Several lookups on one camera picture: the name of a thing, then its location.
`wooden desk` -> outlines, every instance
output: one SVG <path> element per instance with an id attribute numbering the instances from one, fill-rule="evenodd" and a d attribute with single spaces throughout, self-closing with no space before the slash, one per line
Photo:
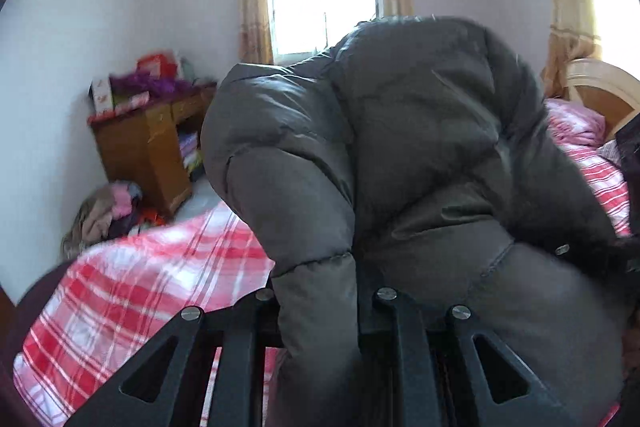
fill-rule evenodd
<path id="1" fill-rule="evenodd" d="M 136 182 L 142 188 L 143 204 L 173 217 L 191 196 L 177 126 L 183 132 L 197 132 L 199 140 L 211 100 L 210 94 L 198 92 L 92 124 L 109 181 Z"/>

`desk drawer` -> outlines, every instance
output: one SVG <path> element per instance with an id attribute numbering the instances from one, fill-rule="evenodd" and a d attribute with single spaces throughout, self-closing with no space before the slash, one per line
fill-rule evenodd
<path id="1" fill-rule="evenodd" d="M 202 111 L 202 97 L 199 94 L 174 102 L 171 105 L 175 123 L 180 123 L 200 111 Z"/>
<path id="2" fill-rule="evenodd" d="M 167 104 L 158 105 L 145 111 L 146 124 L 149 127 L 149 137 L 154 137 L 174 126 L 171 120 L 171 110 Z"/>

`bed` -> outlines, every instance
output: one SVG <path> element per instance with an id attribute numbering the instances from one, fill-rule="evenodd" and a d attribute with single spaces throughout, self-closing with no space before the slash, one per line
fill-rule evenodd
<path id="1" fill-rule="evenodd" d="M 640 84 L 611 68 L 594 60 L 575 61 L 568 76 L 574 104 L 547 104 L 556 143 L 580 167 L 616 232 L 625 235 L 626 185 L 620 170 L 598 153 L 598 147 L 638 113 Z M 601 128 L 594 131 L 593 121 L 578 104 L 603 115 Z M 46 306 L 47 299 L 42 302 L 42 313 L 22 334 L 21 347 L 10 353 L 14 391 L 37 423 L 60 427 L 180 309 L 227 307 L 262 287 L 271 266 L 254 234 L 224 203 L 185 223 L 97 245 L 47 279 L 45 293 L 52 296 Z M 264 407 L 273 365 L 270 351 Z M 204 414 L 201 425 L 205 424 Z"/>

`wooden headboard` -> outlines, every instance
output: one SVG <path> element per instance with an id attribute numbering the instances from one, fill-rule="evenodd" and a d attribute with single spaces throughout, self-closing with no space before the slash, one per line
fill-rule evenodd
<path id="1" fill-rule="evenodd" d="M 604 116 L 607 140 L 640 113 L 640 80 L 596 58 L 580 58 L 567 68 L 569 100 Z"/>

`gray puffer jacket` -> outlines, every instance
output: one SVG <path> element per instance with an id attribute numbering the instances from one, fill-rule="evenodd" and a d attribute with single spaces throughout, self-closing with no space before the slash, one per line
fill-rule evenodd
<path id="1" fill-rule="evenodd" d="M 211 184 L 276 263 L 278 425 L 356 424 L 355 259 L 438 313 L 469 306 L 579 425 L 615 402 L 623 306 L 531 246 L 614 231 L 548 137 L 539 82 L 487 29 L 383 19 L 289 68 L 241 64 L 202 141 Z"/>

